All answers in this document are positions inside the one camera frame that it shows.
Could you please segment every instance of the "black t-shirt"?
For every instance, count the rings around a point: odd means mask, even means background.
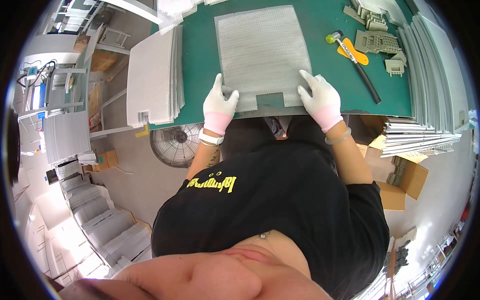
[[[152,252],[216,252],[272,229],[298,245],[334,299],[375,279],[389,241],[375,183],[345,185],[314,146],[278,141],[186,180],[158,211]]]

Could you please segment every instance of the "fan grille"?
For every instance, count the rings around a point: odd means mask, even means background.
[[[174,168],[192,165],[200,140],[198,133],[203,123],[162,128],[150,132],[150,145],[155,156]]]

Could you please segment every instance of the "bracelet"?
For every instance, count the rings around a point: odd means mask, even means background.
[[[218,146],[220,146],[220,145],[210,145],[210,144],[205,143],[205,142],[202,141],[202,140],[200,140],[200,142],[201,142],[202,144],[204,144],[205,146],[210,146],[210,147],[218,147]]]
[[[351,129],[350,127],[347,127],[347,128],[348,128],[348,129],[347,129],[347,132],[344,133],[344,134],[342,135],[342,137],[339,138],[338,140],[330,141],[329,139],[327,139],[327,137],[325,137],[325,144],[327,144],[327,145],[335,145],[335,144],[338,144],[338,143],[344,141],[344,140],[352,133],[352,129]]]

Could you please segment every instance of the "necklace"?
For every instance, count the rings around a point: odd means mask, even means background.
[[[254,239],[250,244],[253,244],[255,243],[257,240],[266,240],[267,243],[270,244],[270,242],[267,240],[268,236],[270,235],[272,231],[270,230],[269,232],[267,232],[267,234],[264,234],[264,233],[261,233],[258,235],[258,237],[256,239]]]
[[[267,234],[261,233],[260,238],[263,239],[263,240],[266,240],[266,238],[268,238],[268,236],[270,235],[270,232],[272,232],[272,231],[267,232]]]

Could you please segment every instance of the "hair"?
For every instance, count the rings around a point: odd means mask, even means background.
[[[74,281],[72,281],[72,284],[80,288],[81,290],[85,291],[89,296],[92,297],[92,299],[95,300],[115,300],[114,297],[111,295],[107,294],[106,292],[102,291],[99,289],[96,285],[94,285],[90,280],[83,278],[82,275],[79,272],[74,273]],[[55,279],[50,278],[45,275],[47,278],[48,283],[55,289],[55,291],[58,293],[61,290],[63,290],[65,287],[61,285],[60,283],[56,282]]]
[[[82,278],[75,280],[72,284],[75,284],[82,290],[86,291],[90,296],[97,300],[115,300],[111,295],[99,289],[90,280]]]

